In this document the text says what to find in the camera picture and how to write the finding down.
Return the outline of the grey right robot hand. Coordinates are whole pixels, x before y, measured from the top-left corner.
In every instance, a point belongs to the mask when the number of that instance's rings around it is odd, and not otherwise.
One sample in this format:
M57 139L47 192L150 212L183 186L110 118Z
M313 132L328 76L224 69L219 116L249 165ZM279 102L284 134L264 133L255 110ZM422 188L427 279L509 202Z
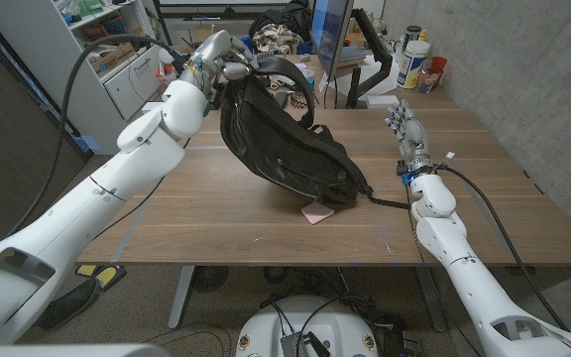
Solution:
M394 102L388 108L387 126L399 142L400 155L410 173L432 173L435 164L430 160L428 134L416 119L407 100Z

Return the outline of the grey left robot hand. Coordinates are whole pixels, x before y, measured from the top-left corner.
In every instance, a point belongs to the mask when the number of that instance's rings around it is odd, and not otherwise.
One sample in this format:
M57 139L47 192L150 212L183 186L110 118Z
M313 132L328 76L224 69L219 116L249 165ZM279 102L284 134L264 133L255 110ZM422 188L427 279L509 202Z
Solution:
M210 35L182 68L179 79L193 84L212 101L221 75L237 80L258 69L259 63L240 39L221 30Z

